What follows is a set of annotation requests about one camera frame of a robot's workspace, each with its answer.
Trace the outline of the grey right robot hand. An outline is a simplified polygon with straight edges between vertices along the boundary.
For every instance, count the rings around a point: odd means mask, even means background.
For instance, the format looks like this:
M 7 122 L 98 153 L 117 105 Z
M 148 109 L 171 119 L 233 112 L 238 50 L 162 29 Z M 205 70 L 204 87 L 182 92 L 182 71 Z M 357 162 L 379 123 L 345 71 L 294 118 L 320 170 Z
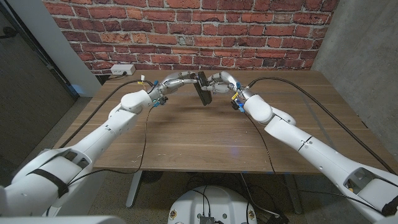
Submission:
M 208 83 L 201 87 L 202 90 L 208 90 L 216 93 L 227 93 L 229 91 L 238 93 L 238 96 L 248 100 L 254 93 L 233 77 L 230 73 L 222 71 L 207 78 Z

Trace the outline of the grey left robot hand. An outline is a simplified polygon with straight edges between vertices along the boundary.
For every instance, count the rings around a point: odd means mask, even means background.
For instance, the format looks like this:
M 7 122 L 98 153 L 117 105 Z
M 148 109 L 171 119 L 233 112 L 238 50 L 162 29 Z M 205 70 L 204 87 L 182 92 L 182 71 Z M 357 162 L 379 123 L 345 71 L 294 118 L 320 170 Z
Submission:
M 178 88 L 186 84 L 197 83 L 197 73 L 195 72 L 175 72 L 156 85 L 155 91 L 160 96 L 165 96 L 177 91 Z

